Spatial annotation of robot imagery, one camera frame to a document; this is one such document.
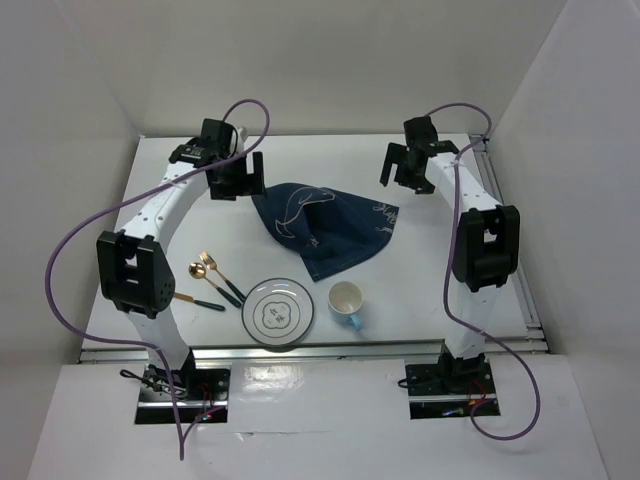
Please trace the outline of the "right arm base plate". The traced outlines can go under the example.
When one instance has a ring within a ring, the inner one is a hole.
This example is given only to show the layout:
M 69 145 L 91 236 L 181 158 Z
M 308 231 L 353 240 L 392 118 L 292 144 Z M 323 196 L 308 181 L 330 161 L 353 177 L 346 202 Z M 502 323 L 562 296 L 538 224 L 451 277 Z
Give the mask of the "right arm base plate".
M 436 360 L 405 362 L 397 386 L 408 395 L 412 420 L 500 416 L 493 372 L 488 359 L 453 360 L 448 354 Z

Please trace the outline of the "gold knife green handle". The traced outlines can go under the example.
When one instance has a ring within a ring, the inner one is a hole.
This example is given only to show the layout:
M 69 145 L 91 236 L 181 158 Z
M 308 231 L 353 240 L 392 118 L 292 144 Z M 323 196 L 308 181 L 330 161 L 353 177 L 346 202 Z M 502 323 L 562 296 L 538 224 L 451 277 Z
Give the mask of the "gold knife green handle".
M 216 304 L 216 303 L 211 303 L 211 302 L 195 299 L 192 296 L 185 295 L 185 294 L 178 293 L 178 292 L 174 293 L 173 298 L 176 299 L 176 300 L 184 301 L 184 302 L 187 302 L 187 303 L 191 303 L 191 304 L 194 304 L 194 305 L 197 305 L 197 306 L 200 306 L 200 307 L 203 307 L 203 308 L 207 308 L 207 309 L 210 309 L 210 310 L 218 311 L 218 312 L 226 311 L 226 307 L 224 305 L 220 305 L 220 304 Z

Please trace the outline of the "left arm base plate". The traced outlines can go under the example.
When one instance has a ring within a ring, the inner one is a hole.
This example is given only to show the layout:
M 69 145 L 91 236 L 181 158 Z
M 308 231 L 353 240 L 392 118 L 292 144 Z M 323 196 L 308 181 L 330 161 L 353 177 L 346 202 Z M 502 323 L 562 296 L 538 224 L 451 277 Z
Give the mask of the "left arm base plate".
M 134 423 L 163 425 L 174 422 L 169 385 L 152 375 L 149 368 L 143 374 L 121 369 L 122 378 L 138 383 L 139 395 Z M 228 398 L 231 370 L 228 367 L 198 369 L 189 387 L 176 386 L 176 400 L 182 424 L 222 424 L 228 420 Z

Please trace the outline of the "gold fork green handle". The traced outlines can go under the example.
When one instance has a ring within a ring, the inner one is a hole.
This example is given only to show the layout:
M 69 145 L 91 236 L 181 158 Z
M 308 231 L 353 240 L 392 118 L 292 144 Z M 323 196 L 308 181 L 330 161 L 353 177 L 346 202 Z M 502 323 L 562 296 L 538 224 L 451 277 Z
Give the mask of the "gold fork green handle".
M 218 274 L 218 276 L 222 279 L 222 281 L 229 287 L 229 289 L 233 292 L 233 294 L 237 297 L 237 299 L 244 303 L 246 300 L 246 296 L 241 292 L 241 290 L 231 281 L 229 280 L 218 268 L 216 261 L 213 257 L 206 251 L 201 252 L 199 254 L 200 260 L 203 262 L 205 267 L 209 270 L 212 270 Z

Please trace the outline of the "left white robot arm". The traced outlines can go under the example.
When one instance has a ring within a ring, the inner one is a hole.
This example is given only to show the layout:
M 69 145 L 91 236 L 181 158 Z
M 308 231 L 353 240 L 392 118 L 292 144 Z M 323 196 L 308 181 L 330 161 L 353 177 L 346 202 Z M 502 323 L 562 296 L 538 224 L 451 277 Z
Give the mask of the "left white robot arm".
M 199 136 L 171 154 L 153 195 L 117 232 L 97 240 L 103 296 L 134 325 L 149 354 L 149 364 L 163 389 L 176 399 L 196 390 L 197 374 L 191 348 L 182 339 L 170 304 L 176 282 L 166 251 L 180 223 L 202 195 L 235 200 L 265 190 L 263 156 L 246 165 L 247 132 L 221 120 L 204 120 Z

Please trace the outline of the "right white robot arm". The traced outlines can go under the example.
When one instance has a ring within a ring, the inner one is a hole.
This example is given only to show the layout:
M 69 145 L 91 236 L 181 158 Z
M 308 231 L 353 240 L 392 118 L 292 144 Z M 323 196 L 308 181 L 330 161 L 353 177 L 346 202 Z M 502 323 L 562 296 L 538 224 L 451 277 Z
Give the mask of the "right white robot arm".
M 485 336 L 500 289 L 518 265 L 520 214 L 504 206 L 458 158 L 459 149 L 438 138 L 429 116 L 404 122 L 405 143 L 391 143 L 380 183 L 394 181 L 418 195 L 439 193 L 453 210 L 455 226 L 447 260 L 456 317 L 445 335 L 436 379 L 448 392 L 483 376 Z

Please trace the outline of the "white plate green rim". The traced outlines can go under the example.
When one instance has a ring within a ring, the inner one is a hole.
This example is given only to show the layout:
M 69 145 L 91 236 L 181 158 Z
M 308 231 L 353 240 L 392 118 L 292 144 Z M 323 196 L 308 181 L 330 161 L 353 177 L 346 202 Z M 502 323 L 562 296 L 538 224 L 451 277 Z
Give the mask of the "white plate green rim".
M 309 291 L 289 278 L 270 278 L 246 296 L 242 325 L 256 342 L 274 348 L 301 340 L 311 328 L 315 304 Z

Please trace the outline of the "white and blue mug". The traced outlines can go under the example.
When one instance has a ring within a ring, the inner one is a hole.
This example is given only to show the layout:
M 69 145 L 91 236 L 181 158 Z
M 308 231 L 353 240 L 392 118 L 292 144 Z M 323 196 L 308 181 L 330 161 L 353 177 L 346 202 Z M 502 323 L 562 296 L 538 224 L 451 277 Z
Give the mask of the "white and blue mug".
M 362 328 L 359 311 L 363 302 L 361 289 L 352 282 L 338 282 L 330 288 L 328 293 L 329 310 L 334 320 L 355 332 L 359 332 Z

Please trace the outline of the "dark blue fish placemat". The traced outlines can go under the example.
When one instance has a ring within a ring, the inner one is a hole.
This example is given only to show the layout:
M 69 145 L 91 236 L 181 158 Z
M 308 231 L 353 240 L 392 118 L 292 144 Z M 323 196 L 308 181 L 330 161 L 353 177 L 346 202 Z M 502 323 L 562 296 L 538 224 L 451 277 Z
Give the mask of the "dark blue fish placemat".
M 300 256 L 314 282 L 377 255 L 399 214 L 389 203 L 299 183 L 269 187 L 252 202 L 270 235 Z

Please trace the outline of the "gold spoon green handle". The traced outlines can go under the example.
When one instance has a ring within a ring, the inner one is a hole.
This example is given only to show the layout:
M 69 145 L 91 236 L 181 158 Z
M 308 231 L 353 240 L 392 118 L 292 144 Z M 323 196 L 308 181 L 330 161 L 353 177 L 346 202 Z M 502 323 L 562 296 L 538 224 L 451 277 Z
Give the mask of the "gold spoon green handle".
M 203 264 L 199 262 L 191 263 L 188 267 L 188 272 L 195 279 L 205 280 L 212 288 L 214 288 L 225 300 L 227 300 L 234 307 L 236 308 L 241 307 L 241 302 L 236 297 L 231 295 L 225 289 L 223 289 L 222 287 L 217 285 L 214 281 L 208 278 L 207 269 Z

